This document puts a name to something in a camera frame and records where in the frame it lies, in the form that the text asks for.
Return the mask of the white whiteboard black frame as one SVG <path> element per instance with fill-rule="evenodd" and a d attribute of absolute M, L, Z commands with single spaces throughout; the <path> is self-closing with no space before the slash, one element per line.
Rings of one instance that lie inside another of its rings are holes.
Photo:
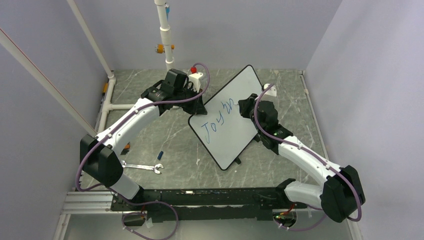
<path fill-rule="evenodd" d="M 257 134 L 253 122 L 240 115 L 238 102 L 261 91 L 253 66 L 247 65 L 205 103 L 206 115 L 188 118 L 188 125 L 223 171 Z"/>

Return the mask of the blue marker cap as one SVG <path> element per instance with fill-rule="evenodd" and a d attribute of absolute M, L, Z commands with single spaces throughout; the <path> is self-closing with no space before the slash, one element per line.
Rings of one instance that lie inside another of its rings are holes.
<path fill-rule="evenodd" d="M 158 160 L 161 160 L 162 157 L 163 157 L 163 154 L 164 154 L 164 152 L 163 151 L 160 151 L 159 154 L 158 154 L 158 156 L 157 156 L 157 159 Z"/>

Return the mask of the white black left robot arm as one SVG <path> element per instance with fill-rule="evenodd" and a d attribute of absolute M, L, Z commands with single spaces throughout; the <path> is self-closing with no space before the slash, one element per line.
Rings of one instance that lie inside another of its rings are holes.
<path fill-rule="evenodd" d="M 118 121 L 96 136 L 85 135 L 80 140 L 80 164 L 75 186 L 82 192 L 80 177 L 86 173 L 100 185 L 124 198 L 131 210 L 144 203 L 144 189 L 124 173 L 118 154 L 140 131 L 173 107 L 190 115 L 206 115 L 201 87 L 202 73 L 188 75 L 181 70 L 170 69 L 165 78 L 147 88 L 136 103 Z"/>

